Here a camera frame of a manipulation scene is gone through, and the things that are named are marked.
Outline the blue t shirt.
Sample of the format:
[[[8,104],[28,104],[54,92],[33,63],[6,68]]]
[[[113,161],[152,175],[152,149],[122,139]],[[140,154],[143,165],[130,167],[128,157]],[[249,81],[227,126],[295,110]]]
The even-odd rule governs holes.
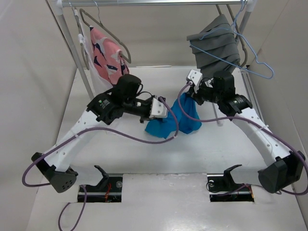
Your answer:
[[[180,96],[180,104],[187,115],[199,120],[196,103],[191,97],[187,96],[186,93]],[[171,110],[177,118],[180,132],[190,134],[197,131],[202,126],[201,122],[190,120],[183,114],[177,100],[175,100]],[[176,131],[176,129],[176,122],[172,114],[168,113],[167,118],[150,120],[145,131],[152,136],[167,139],[170,133]]]

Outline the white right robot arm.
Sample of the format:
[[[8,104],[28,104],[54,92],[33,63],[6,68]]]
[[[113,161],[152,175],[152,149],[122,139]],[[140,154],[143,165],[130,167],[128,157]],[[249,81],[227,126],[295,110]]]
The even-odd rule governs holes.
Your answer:
[[[219,110],[247,136],[261,154],[263,167],[232,166],[224,171],[222,183],[232,190],[240,183],[262,186],[267,192],[275,193],[300,180],[305,157],[294,151],[267,128],[257,115],[252,103],[236,93],[234,77],[228,71],[216,72],[207,85],[202,73],[191,70],[187,81],[190,84],[188,95],[199,105],[215,103]]]

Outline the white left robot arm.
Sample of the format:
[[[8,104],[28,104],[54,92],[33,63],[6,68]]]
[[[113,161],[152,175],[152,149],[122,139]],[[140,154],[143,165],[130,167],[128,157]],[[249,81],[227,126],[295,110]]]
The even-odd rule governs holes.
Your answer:
[[[91,185],[102,191],[107,186],[108,174],[99,166],[83,169],[72,162],[96,131],[115,130],[110,127],[114,120],[131,114],[140,117],[140,122],[158,118],[161,110],[157,96],[140,99],[141,80],[131,74],[120,77],[118,82],[103,93],[97,94],[87,105],[78,121],[60,142],[44,153],[33,154],[32,165],[36,166],[48,185],[63,193],[74,184]]]

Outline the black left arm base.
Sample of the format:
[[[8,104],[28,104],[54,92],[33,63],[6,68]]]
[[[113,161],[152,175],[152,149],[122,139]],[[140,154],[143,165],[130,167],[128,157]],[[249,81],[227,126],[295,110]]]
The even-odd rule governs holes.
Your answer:
[[[100,166],[94,166],[102,179],[97,185],[85,185],[87,203],[120,203],[122,200],[123,175],[109,175]]]

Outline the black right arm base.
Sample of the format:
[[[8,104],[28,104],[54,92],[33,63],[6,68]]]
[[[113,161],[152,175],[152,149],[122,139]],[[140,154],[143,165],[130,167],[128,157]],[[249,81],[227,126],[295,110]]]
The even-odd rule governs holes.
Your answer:
[[[231,172],[241,166],[234,165],[221,174],[207,174],[210,202],[254,202],[251,185],[235,183],[231,176]]]

